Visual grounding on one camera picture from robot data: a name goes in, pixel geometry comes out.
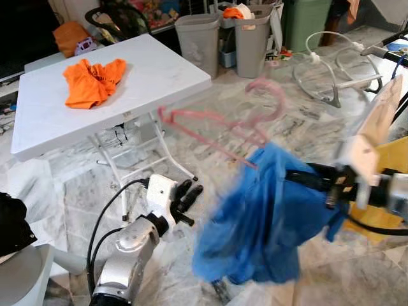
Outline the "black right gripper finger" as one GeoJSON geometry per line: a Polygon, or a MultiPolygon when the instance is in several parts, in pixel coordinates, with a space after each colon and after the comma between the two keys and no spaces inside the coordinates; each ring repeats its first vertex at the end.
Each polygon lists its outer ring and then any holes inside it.
{"type": "Polygon", "coordinates": [[[295,182],[309,189],[327,192],[327,169],[312,167],[312,171],[286,170],[285,180],[295,182]]]}

